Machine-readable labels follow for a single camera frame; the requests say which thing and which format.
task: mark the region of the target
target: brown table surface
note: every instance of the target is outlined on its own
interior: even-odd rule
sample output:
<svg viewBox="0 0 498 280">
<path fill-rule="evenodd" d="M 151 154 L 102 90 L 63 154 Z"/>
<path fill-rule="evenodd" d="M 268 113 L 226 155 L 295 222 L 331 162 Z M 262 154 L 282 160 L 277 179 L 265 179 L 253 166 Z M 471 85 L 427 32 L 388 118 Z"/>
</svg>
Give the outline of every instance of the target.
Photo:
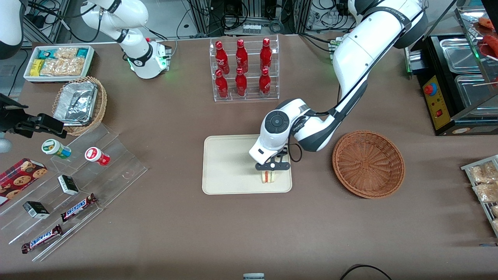
<svg viewBox="0 0 498 280">
<path fill-rule="evenodd" d="M 299 36 L 279 39 L 279 102 L 333 106 L 338 82 L 328 54 Z M 263 272 L 267 280 L 335 280 L 354 264 L 393 279 L 497 278 L 498 248 L 478 247 L 494 235 L 460 166 L 497 154 L 498 138 L 434 136 L 401 50 L 373 69 L 331 143 L 293 164 L 290 192 L 209 196 L 201 189 L 204 139 L 258 134 L 277 102 L 215 103 L 208 47 L 208 39 L 181 41 L 169 72 L 141 80 L 117 44 L 94 45 L 91 73 L 108 93 L 104 123 L 150 170 L 42 262 L 1 237 L 2 279 L 236 280 Z M 50 113 L 60 87 L 26 82 L 20 102 L 29 113 Z M 337 180 L 334 144 L 355 130 L 381 133 L 401 150 L 406 179 L 391 197 L 362 199 Z M 14 148 L 0 154 L 0 170 L 22 157 L 49 160 L 40 145 L 50 135 L 7 138 Z M 346 279 L 379 275 L 361 269 Z"/>
</svg>

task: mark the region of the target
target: red switch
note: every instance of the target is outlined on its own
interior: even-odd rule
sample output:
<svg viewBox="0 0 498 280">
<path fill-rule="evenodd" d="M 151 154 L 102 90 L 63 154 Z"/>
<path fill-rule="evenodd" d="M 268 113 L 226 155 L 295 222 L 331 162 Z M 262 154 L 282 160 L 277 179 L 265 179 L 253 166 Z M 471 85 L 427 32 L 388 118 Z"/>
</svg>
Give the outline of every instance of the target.
<svg viewBox="0 0 498 280">
<path fill-rule="evenodd" d="M 432 85 L 428 85 L 424 88 L 424 93 L 427 95 L 431 95 L 434 92 L 434 87 Z"/>
</svg>

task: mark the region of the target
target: wicker basket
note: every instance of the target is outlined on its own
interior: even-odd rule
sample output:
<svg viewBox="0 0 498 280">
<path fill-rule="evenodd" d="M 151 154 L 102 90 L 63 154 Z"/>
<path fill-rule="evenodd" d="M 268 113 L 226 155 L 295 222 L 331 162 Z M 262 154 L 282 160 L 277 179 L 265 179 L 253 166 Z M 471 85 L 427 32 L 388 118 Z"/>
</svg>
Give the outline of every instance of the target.
<svg viewBox="0 0 498 280">
<path fill-rule="evenodd" d="M 403 157 L 386 137 L 355 131 L 337 142 L 332 166 L 341 183 L 364 198 L 383 198 L 401 186 L 405 176 Z"/>
<path fill-rule="evenodd" d="M 93 130 L 94 128 L 98 127 L 102 119 L 104 118 L 104 114 L 106 113 L 106 105 L 107 105 L 106 89 L 97 79 L 88 76 L 71 81 L 69 82 L 69 84 L 76 84 L 83 82 L 95 83 L 99 87 L 99 90 L 97 92 L 97 100 L 95 101 L 95 108 L 92 115 L 92 122 L 85 127 L 64 127 L 64 130 L 67 131 L 67 133 L 74 136 L 79 136 L 86 131 Z M 59 94 L 57 94 L 57 97 L 55 98 L 54 105 L 52 105 L 52 115 L 55 113 L 55 109 L 57 108 L 57 104 L 59 103 L 59 98 L 61 96 L 62 88 L 59 90 Z"/>
</svg>

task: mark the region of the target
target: red bottle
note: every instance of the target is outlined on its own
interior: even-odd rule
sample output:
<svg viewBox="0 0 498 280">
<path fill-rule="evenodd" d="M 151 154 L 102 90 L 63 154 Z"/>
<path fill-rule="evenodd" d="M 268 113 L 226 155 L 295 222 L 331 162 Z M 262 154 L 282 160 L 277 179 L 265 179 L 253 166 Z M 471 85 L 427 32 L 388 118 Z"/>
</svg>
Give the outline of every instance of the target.
<svg viewBox="0 0 498 280">
<path fill-rule="evenodd" d="M 230 67 L 228 66 L 228 56 L 227 52 L 223 49 L 223 43 L 217 41 L 216 45 L 216 64 L 218 68 L 223 71 L 223 74 L 227 75 L 230 73 Z"/>
<path fill-rule="evenodd" d="M 220 69 L 216 69 L 216 90 L 218 91 L 218 95 L 221 99 L 228 98 L 228 83 L 227 80 L 223 77 L 223 72 Z"/>
<path fill-rule="evenodd" d="M 246 96 L 248 92 L 248 80 L 244 75 L 242 67 L 237 68 L 237 77 L 235 77 L 235 84 L 237 86 L 237 94 L 240 97 Z"/>
<path fill-rule="evenodd" d="M 263 71 L 265 67 L 268 67 L 268 69 L 271 68 L 270 39 L 263 39 L 263 48 L 261 49 L 261 53 L 259 53 L 259 58 L 261 59 L 261 64 L 259 66 L 261 71 Z"/>
<path fill-rule="evenodd" d="M 271 79 L 270 76 L 268 76 L 268 68 L 265 67 L 263 68 L 263 71 L 261 72 L 262 75 L 259 78 L 259 95 L 261 97 L 268 97 L 270 95 L 270 84 L 271 84 Z"/>
<path fill-rule="evenodd" d="M 237 67 L 241 67 L 244 73 L 249 71 L 249 60 L 248 51 L 244 47 L 244 40 L 237 40 L 237 53 L 235 54 L 237 59 Z"/>
</svg>

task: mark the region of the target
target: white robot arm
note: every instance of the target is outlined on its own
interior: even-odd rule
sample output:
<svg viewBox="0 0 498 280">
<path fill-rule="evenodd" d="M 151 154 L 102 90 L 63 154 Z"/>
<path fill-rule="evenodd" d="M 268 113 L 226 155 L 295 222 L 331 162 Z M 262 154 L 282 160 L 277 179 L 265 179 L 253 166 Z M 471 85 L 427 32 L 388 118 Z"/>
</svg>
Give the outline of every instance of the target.
<svg viewBox="0 0 498 280">
<path fill-rule="evenodd" d="M 13 57 L 22 46 L 22 18 L 28 0 L 2 0 L 0 7 L 0 59 Z"/>
<path fill-rule="evenodd" d="M 349 0 L 348 5 L 357 27 L 334 53 L 340 102 L 325 113 L 311 110 L 301 99 L 278 105 L 264 118 L 259 138 L 249 151 L 259 165 L 269 166 L 265 163 L 283 150 L 289 134 L 306 151 L 323 149 L 365 92 L 372 67 L 391 47 L 405 48 L 427 29 L 428 20 L 420 0 Z M 326 115 L 324 121 L 319 118 Z"/>
<path fill-rule="evenodd" d="M 151 79 L 167 68 L 164 45 L 148 42 L 137 28 L 145 26 L 149 14 L 139 0 L 93 0 L 83 2 L 81 13 L 96 4 L 83 21 L 94 29 L 100 29 L 120 44 L 128 56 L 131 69 L 142 79 Z"/>
</svg>

